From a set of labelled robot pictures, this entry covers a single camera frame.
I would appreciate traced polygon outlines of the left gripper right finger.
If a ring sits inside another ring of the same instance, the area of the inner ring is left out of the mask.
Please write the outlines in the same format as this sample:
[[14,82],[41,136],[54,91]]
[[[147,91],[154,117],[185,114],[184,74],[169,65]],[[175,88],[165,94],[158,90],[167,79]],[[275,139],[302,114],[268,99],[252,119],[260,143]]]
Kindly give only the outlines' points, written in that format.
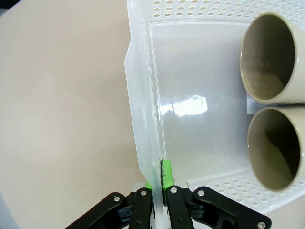
[[160,170],[163,202],[172,229],[195,229],[194,221],[210,229],[271,229],[269,217],[209,187],[191,191],[175,185],[170,160],[161,159]]

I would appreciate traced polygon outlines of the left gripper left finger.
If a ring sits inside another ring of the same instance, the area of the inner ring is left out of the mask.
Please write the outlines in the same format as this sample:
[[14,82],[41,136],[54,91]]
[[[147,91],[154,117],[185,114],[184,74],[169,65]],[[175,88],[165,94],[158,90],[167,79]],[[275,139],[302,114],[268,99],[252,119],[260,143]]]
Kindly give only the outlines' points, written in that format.
[[124,196],[112,192],[65,229],[151,229],[152,188],[148,182]]

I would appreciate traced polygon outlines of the taupe cylindrical cup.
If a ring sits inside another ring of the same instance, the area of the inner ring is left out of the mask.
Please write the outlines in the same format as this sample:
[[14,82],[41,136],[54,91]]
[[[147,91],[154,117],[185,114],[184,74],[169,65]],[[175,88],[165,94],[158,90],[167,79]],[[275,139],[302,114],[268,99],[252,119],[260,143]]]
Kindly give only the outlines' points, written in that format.
[[266,107],[247,133],[251,169],[266,189],[280,192],[305,178],[305,107]]

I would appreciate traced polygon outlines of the white perforated plastic basket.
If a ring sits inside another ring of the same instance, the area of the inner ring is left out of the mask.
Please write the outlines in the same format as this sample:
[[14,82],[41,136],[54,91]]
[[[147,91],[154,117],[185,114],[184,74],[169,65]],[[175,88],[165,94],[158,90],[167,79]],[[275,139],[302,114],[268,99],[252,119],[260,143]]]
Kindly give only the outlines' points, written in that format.
[[139,168],[152,187],[152,229],[170,229],[161,161],[175,184],[218,191],[266,214],[305,196],[305,178],[271,192],[255,179],[246,151],[262,105],[240,77],[244,33],[264,12],[305,30],[305,0],[126,0],[131,41],[125,58]]

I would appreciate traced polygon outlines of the brown cardboard tube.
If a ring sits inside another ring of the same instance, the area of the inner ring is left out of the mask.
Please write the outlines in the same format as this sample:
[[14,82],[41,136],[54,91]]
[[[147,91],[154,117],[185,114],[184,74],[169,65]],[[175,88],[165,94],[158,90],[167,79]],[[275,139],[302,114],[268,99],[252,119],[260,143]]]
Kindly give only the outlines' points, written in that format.
[[265,12],[247,28],[240,52],[247,93],[263,104],[305,104],[305,31]]

